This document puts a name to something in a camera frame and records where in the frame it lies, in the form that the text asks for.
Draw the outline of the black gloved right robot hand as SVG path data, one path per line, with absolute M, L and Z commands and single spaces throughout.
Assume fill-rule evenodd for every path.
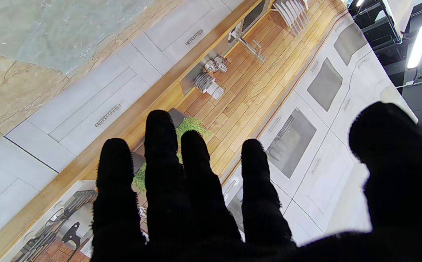
M 105 141 L 93 203 L 93 262 L 422 262 L 422 133 L 393 103 L 359 113 L 349 147 L 369 170 L 364 184 L 372 230 L 344 231 L 298 247 L 270 181 L 267 150 L 241 148 L 245 241 L 227 209 L 201 135 L 178 144 L 168 112 L 145 125 L 148 239 L 140 228 L 134 162 L 123 139 Z

